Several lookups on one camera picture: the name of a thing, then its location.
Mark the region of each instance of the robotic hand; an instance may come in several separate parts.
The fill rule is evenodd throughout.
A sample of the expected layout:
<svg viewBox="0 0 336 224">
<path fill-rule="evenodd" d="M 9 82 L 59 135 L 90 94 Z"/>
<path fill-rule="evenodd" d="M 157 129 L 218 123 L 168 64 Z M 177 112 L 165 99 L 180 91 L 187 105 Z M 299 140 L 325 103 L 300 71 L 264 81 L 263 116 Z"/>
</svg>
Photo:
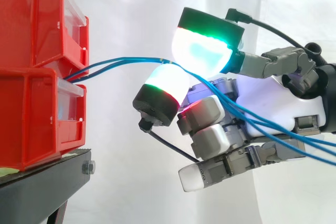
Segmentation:
<svg viewBox="0 0 336 224">
<path fill-rule="evenodd" d="M 237 22 L 254 23 L 273 30 L 294 47 L 274 49 L 261 56 L 239 51 L 237 47 L 244 29 Z M 309 43 L 302 47 L 280 31 L 235 9 L 229 9 L 226 19 L 222 20 L 185 8 L 178 28 L 182 29 L 179 33 L 184 36 L 190 30 L 203 35 L 211 30 L 214 38 L 226 42 L 224 49 L 216 41 L 212 43 L 219 51 L 229 50 L 224 67 L 221 66 L 222 59 L 213 64 L 215 72 L 219 65 L 222 73 L 239 75 L 237 79 L 221 78 L 212 81 L 212 84 L 237 104 L 299 135 L 336 132 L 336 105 L 333 103 L 336 99 L 336 65 L 324 61 L 317 44 Z M 190 58 L 185 46 L 179 44 L 181 38 L 181 35 L 175 35 L 173 52 L 177 60 L 182 58 L 180 64 L 189 70 L 186 62 L 190 62 Z M 205 49 L 190 45 L 189 50 L 196 52 L 199 59 Z M 216 58 L 217 53 L 205 56 Z M 202 64 L 204 68 L 211 65 Z M 200 68 L 201 76 L 210 74 L 204 68 Z M 133 101 L 133 106 L 141 112 L 139 126 L 145 132 L 151 132 L 152 126 L 169 126 L 179 107 L 178 103 L 172 102 L 173 99 L 157 92 L 143 86 Z M 183 110 L 177 115 L 180 131 L 183 135 L 189 134 L 196 158 L 203 160 L 179 171 L 185 191 L 206 188 L 263 165 L 304 157 L 236 118 L 203 84 L 189 89 L 180 110 Z M 305 143 L 277 129 L 261 128 L 302 151 L 309 151 Z"/>
</svg>

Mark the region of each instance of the white backdrop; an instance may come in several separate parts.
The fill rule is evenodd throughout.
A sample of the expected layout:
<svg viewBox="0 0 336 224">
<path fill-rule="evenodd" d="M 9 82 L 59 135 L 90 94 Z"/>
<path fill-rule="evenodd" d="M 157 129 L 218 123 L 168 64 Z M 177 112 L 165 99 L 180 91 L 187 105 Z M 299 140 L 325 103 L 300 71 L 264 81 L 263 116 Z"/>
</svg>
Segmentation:
<svg viewBox="0 0 336 224">
<path fill-rule="evenodd" d="M 224 17 L 229 7 L 258 15 L 259 0 L 75 0 L 90 18 L 90 62 L 121 56 L 172 59 L 171 41 L 184 6 Z M 255 50 L 255 28 L 245 33 Z M 64 223 L 260 224 L 252 173 L 196 193 L 177 171 L 190 164 L 138 128 L 132 100 L 156 66 L 123 66 L 86 81 L 87 144 L 96 173 L 68 203 Z M 176 123 L 157 133 L 192 154 Z"/>
</svg>

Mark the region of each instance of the metal bolt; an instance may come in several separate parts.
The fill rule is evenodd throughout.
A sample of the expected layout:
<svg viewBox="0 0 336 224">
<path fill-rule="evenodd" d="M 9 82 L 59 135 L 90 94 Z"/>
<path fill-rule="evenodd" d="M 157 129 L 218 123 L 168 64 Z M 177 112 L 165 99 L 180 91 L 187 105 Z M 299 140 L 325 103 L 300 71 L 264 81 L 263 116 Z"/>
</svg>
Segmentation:
<svg viewBox="0 0 336 224">
<path fill-rule="evenodd" d="M 90 175 L 94 174 L 96 170 L 96 163 L 95 161 L 85 161 L 84 164 L 82 165 L 82 172 L 83 174 Z"/>
</svg>

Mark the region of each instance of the red storage bin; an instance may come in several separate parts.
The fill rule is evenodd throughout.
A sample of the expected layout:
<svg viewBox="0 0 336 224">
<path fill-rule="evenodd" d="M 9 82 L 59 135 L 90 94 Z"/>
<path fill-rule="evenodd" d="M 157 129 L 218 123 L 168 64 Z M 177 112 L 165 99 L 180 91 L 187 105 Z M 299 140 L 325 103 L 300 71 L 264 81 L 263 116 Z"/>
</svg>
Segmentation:
<svg viewBox="0 0 336 224">
<path fill-rule="evenodd" d="M 73 0 L 0 0 L 0 8 L 0 67 L 52 68 L 64 78 L 88 66 L 89 20 Z"/>
<path fill-rule="evenodd" d="M 0 167 L 26 170 L 85 143 L 86 88 L 47 68 L 0 68 Z"/>
</svg>

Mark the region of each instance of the blue cable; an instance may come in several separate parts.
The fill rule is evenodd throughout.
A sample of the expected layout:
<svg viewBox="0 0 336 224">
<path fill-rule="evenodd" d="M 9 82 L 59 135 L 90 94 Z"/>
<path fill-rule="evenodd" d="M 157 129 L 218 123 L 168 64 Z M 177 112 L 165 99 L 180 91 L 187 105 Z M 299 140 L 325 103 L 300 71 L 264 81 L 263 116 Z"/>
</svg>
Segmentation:
<svg viewBox="0 0 336 224">
<path fill-rule="evenodd" d="M 87 69 L 89 68 L 92 68 L 92 67 L 95 67 L 95 66 L 99 66 L 99 65 L 102 65 L 102 64 L 105 64 L 105 63 L 110 63 L 110 62 L 113 62 L 113 61 L 118 61 L 122 59 L 121 61 L 119 62 L 116 62 L 116 63 L 113 63 L 111 65 L 108 65 L 106 67 L 104 67 L 103 69 L 101 70 L 98 70 L 96 72 L 94 72 L 93 74 L 90 74 L 86 77 L 82 77 L 82 78 L 79 78 L 79 79 L 76 79 L 76 80 L 73 80 L 72 82 L 75 83 L 75 82 L 78 82 L 78 81 L 83 81 L 83 80 L 87 80 L 87 79 L 90 79 L 94 76 L 97 76 L 107 70 L 110 70 L 112 68 L 115 68 L 117 66 L 121 66 L 121 65 L 124 65 L 124 64 L 129 64 L 129 63 L 139 63 L 139 62 L 152 62 L 152 63 L 172 63 L 172 64 L 175 64 L 179 67 L 181 67 L 180 65 L 174 63 L 174 62 L 171 62 L 171 61 L 168 61 L 168 60 L 165 60 L 165 59 L 160 59 L 160 58 L 142 58 L 142 57 L 121 57 L 121 58 L 117 58 L 117 59 L 112 59 L 112 60 L 107 60 L 107 61 L 102 61 L 102 62 L 98 62 L 98 63 L 95 63 L 93 65 L 90 65 L 88 66 L 86 69 L 82 69 L 70 76 L 68 76 L 66 79 L 70 79 L 78 74 L 80 74 L 81 72 L 84 72 L 86 71 Z M 333 144 L 333 143 L 330 143 L 330 142 L 327 142 L 327 141 L 321 141 L 321 140 L 316 140 L 316 139 L 313 139 L 313 138 L 309 138 L 309 137 L 305 137 L 305 136 L 300 136 L 300 135 L 297 135 L 296 133 L 293 133 L 291 131 L 288 131 L 286 130 L 285 128 L 283 128 L 282 126 L 270 121 L 270 120 L 267 120 L 265 118 L 262 118 L 261 116 L 258 116 L 256 115 L 255 113 L 253 113 L 252 111 L 240 106 L 239 104 L 235 103 L 234 101 L 232 101 L 231 99 L 229 99 L 228 97 L 226 97 L 225 95 L 223 95 L 215 86 L 213 86 L 211 83 L 209 83 L 208 81 L 206 81 L 205 79 L 203 79 L 202 77 L 194 74 L 194 73 L 191 73 L 187 70 L 185 70 L 184 68 L 182 68 L 184 71 L 186 71 L 187 73 L 191 74 L 192 76 L 194 76 L 196 79 L 198 79 L 200 82 L 202 82 L 204 85 L 206 85 L 215 95 L 218 96 L 221 104 L 231 113 L 233 114 L 234 116 L 246 121 L 247 123 L 249 123 L 252 127 L 254 127 L 256 130 L 258 130 L 260 133 L 262 133 L 263 135 L 265 135 L 266 137 L 274 140 L 275 142 L 277 143 L 280 143 L 284 146 L 286 146 L 287 148 L 297 152 L 297 153 L 300 153 L 301 155 L 304 155 L 304 156 L 307 156 L 307 157 L 311 157 L 311 158 L 314 158 L 314 159 L 317 159 L 319 161 L 322 161 L 322 162 L 325 162 L 325 163 L 328 163 L 328 164 L 331 164 L 331 165 L 335 165 L 336 166 L 336 163 L 333 162 L 333 161 L 329 161 L 327 159 L 324 159 L 324 158 L 321 158 L 321 157 L 318 157 L 318 156 L 315 156 L 315 155 L 312 155 L 312 154 L 309 154 L 309 153 L 306 153 L 298 148 L 296 148 L 295 146 L 292 146 L 290 144 L 288 144 L 287 142 L 284 142 L 283 140 L 265 132 L 264 130 L 262 130 L 260 127 L 258 127 L 256 124 L 259 124 L 259 125 L 262 125 L 262 126 L 265 126 L 265 127 L 269 127 L 269 128 L 272 128 L 272 129 L 275 129 L 275 130 L 278 130 L 280 132 L 283 132 L 287 135 L 290 135 L 291 137 L 297 139 L 297 140 L 300 140 L 304 143 L 307 143 L 315 148 L 318 148 L 320 150 L 323 150 L 331 155 L 334 155 L 336 156 L 336 153 L 329 150 L 329 149 L 326 149 L 318 144 L 314 144 L 313 142 L 316 142 L 316 143 L 321 143 L 321 144 L 327 144 L 327 145 L 330 145 L 330 146 L 336 146 L 336 144 Z M 253 117 L 261 120 L 260 121 L 257 121 L 257 120 L 252 120 L 252 119 L 249 119 L 247 118 L 245 115 L 243 115 L 241 112 L 239 112 L 238 109 L 236 109 L 235 107 L 237 107 L 238 109 L 244 111 L 245 113 L 248 113 L 250 115 L 252 115 Z"/>
<path fill-rule="evenodd" d="M 83 81 L 83 80 L 90 79 L 90 78 L 92 78 L 92 77 L 94 77 L 94 76 L 97 76 L 97 75 L 99 75 L 99 74 L 101 74 L 101 73 L 103 73 L 103 72 L 105 72 L 105 71 L 107 71 L 107 70 L 109 70 L 109 69 L 112 69 L 112 68 L 114 68 L 114 67 L 121 66 L 121 65 L 124 65 L 124 64 L 128 64 L 128 63 L 137 63 L 137 62 L 156 62 L 156 63 L 158 63 L 158 62 L 159 62 L 159 63 L 160 63 L 160 62 L 163 62 L 163 63 L 173 63 L 173 62 L 169 62 L 168 60 L 159 59 L 159 58 L 139 58 L 139 57 L 129 57 L 129 58 L 128 58 L 128 57 L 121 57 L 121 58 L 118 58 L 118 59 L 125 59 L 125 60 L 121 60 L 120 62 L 116 62 L 116 63 L 113 63 L 113 64 L 111 64 L 111 65 L 108 65 L 107 67 L 105 67 L 105 68 L 103 68 L 103 69 L 101 69 L 101 70 L 99 70 L 99 71 L 97 71 L 97 72 L 95 72 L 95 73 L 93 73 L 93 74 L 90 74 L 90 75 L 87 76 L 87 77 L 83 77 L 83 78 L 74 80 L 73 82 L 75 83 L 75 82 L 78 82 L 78 81 Z M 89 68 L 90 68 L 90 67 L 97 66 L 97 65 L 101 65 L 101 64 L 106 63 L 106 62 L 115 61 L 115 60 L 116 60 L 116 59 L 107 60 L 107 61 L 104 61 L 104 62 L 99 62 L 99 63 L 96 63 L 95 65 L 91 65 L 91 66 L 89 66 Z M 216 93 L 219 97 L 224 98 L 226 101 L 232 103 L 233 105 L 239 106 L 238 104 L 234 103 L 232 100 L 230 100 L 229 98 L 227 98 L 226 96 L 224 96 L 222 93 L 220 93 L 220 92 L 216 92 L 217 89 L 216 89 L 213 85 L 211 85 L 209 82 L 207 82 L 206 80 L 201 79 L 201 77 L 195 75 L 194 73 L 191 73 L 191 72 L 188 72 L 188 73 L 191 74 L 191 75 L 193 75 L 194 77 L 196 77 L 196 78 L 197 78 L 198 80 L 200 80 L 201 82 L 203 82 L 206 86 L 208 86 L 208 88 L 210 88 L 210 89 L 211 89 L 214 93 Z M 246 117 L 245 117 L 244 115 L 242 115 L 242 114 L 237 114 L 237 112 L 236 112 L 235 110 L 232 111 L 232 110 L 230 109 L 230 107 L 228 107 L 228 106 L 226 105 L 225 102 L 222 101 L 222 103 L 223 103 L 223 105 L 224 105 L 227 109 L 229 109 L 229 110 L 231 111 L 232 114 L 234 114 L 234 115 L 237 116 L 238 118 L 240 118 L 240 119 L 246 121 Z M 316 143 L 326 144 L 326 145 L 330 145 L 330 146 L 336 146 L 336 144 L 334 144 L 334 143 L 330 143 L 330 142 L 327 142 L 327 141 L 315 140 L 315 139 L 313 139 L 313 138 L 307 138 L 307 137 L 303 137 L 303 136 L 297 135 L 297 134 L 295 134 L 295 133 L 293 133 L 293 132 L 287 131 L 287 130 L 284 129 L 284 128 L 279 128 L 280 125 L 275 124 L 274 122 L 268 121 L 268 123 L 272 123 L 273 125 L 267 125 L 267 124 L 262 124 L 262 125 L 265 126 L 265 127 L 270 127 L 270 128 L 272 128 L 272 129 L 275 129 L 275 130 L 278 130 L 278 131 L 286 131 L 287 134 L 290 134 L 292 137 L 294 137 L 294 138 L 296 138 L 296 139 L 297 139 L 297 138 L 300 138 L 301 141 L 307 142 L 307 140 L 310 140 L 310 141 L 313 141 L 313 142 L 316 142 Z"/>
<path fill-rule="evenodd" d="M 160 61 L 168 61 L 168 60 L 161 59 L 161 58 L 150 58 L 150 57 L 119 57 L 119 58 L 104 60 L 104 61 L 101 61 L 101 62 L 91 64 L 91 65 L 87 66 L 86 68 L 83 68 L 83 69 L 81 69 L 81 70 L 79 70 L 79 71 L 77 71 L 77 72 L 75 72 L 75 73 L 73 73 L 69 76 L 66 76 L 64 79 L 69 80 L 72 77 L 75 77 L 75 76 L 79 75 L 80 73 L 85 72 L 86 70 L 89 70 L 91 68 L 94 68 L 94 67 L 97 67 L 97 66 L 100 66 L 100 65 L 103 65 L 103 64 L 115 62 L 115 61 L 120 61 L 120 60 L 144 60 L 144 61 L 146 61 L 146 60 L 153 60 L 153 59 L 160 60 Z"/>
<path fill-rule="evenodd" d="M 212 85 L 211 83 L 209 83 L 208 81 L 204 80 L 202 77 L 197 76 L 197 75 L 195 75 L 195 74 L 193 74 L 193 73 L 190 73 L 190 74 L 193 75 L 193 76 L 195 76 L 199 81 L 203 82 L 205 85 L 207 85 L 207 87 L 210 88 L 210 90 L 212 90 L 212 92 L 213 92 L 214 94 L 216 94 L 216 95 L 219 97 L 219 100 L 221 101 L 222 105 L 223 105 L 223 106 L 224 106 L 230 113 L 232 113 L 234 116 L 236 116 L 236 117 L 238 117 L 238 118 L 240 118 L 240 119 L 242 119 L 242 120 L 248 122 L 252 127 L 254 127 L 256 130 L 258 130 L 258 131 L 259 131 L 260 133 L 262 133 L 263 135 L 265 135 L 265 131 L 260 131 L 260 128 L 255 124 L 257 121 L 255 121 L 255 120 L 253 121 L 253 120 L 247 118 L 245 115 L 243 115 L 242 113 L 240 113 L 238 110 L 232 108 L 226 101 L 229 100 L 229 101 L 230 101 L 230 104 L 239 107 L 241 110 L 245 111 L 246 113 L 251 114 L 252 116 L 254 116 L 254 117 L 257 118 L 257 119 L 260 119 L 260 120 L 266 122 L 267 124 L 263 124 L 263 126 L 266 126 L 266 127 L 269 127 L 269 126 L 270 126 L 270 128 L 272 128 L 272 129 L 275 128 L 275 129 L 277 129 L 277 130 L 279 130 L 279 131 L 281 131 L 281 132 L 283 132 L 283 133 L 285 133 L 285 134 L 287 134 L 287 135 L 289 135 L 289 136 L 291 136 L 291 137 L 293 137 L 293 138 L 295 138 L 295 139 L 297 139 L 297 140 L 299 140 L 299 141 L 301 141 L 301 142 L 304 142 L 304 143 L 306 143 L 306 144 L 308 144 L 308 145 L 310 145 L 310 146 L 313 146 L 313 147 L 315 147 L 315 148 L 317 148 L 317 149 L 320 149 L 320 150 L 322 150 L 322 151 L 324 151 L 324 152 L 326 152 L 326 153 L 329 153 L 329 154 L 331 154 L 331 155 L 333 155 L 333 156 L 336 156 L 336 152 L 334 152 L 334 151 L 332 151 L 332 150 L 330 150 L 330 149 L 327 149 L 327 148 L 325 148 L 325 147 L 322 147 L 322 146 L 320 146 L 320 145 L 318 145 L 318 144 L 315 144 L 315 143 L 312 141 L 312 140 L 314 140 L 314 141 L 319 141 L 319 140 L 315 140 L 315 139 L 313 139 L 313 138 L 308 138 L 308 137 L 305 137 L 305 136 L 298 135 L 298 134 L 296 134 L 296 133 L 294 133 L 294 132 L 288 131 L 287 129 L 283 128 L 282 126 L 280 126 L 280 125 L 278 125 L 278 124 L 276 124 L 276 123 L 274 123 L 274 122 L 272 122 L 272 121 L 270 121 L 270 120 L 267 120 L 267 119 L 265 119 L 265 118 L 262 118 L 261 116 L 256 115 L 256 114 L 253 113 L 252 111 L 250 111 L 250 110 L 248 110 L 248 109 L 246 109 L 246 108 L 244 108 L 244 107 L 238 105 L 237 103 L 235 103 L 234 101 L 232 101 L 230 98 L 228 98 L 227 96 L 223 95 L 223 94 L 222 94 L 222 93 L 221 93 L 215 86 L 213 86 L 213 85 Z M 269 134 L 269 133 L 267 133 L 267 135 L 265 135 L 265 136 L 267 136 L 267 137 L 269 137 L 269 138 L 271 138 L 271 139 L 274 139 L 274 138 L 273 138 L 274 136 L 271 135 L 271 134 Z"/>
</svg>

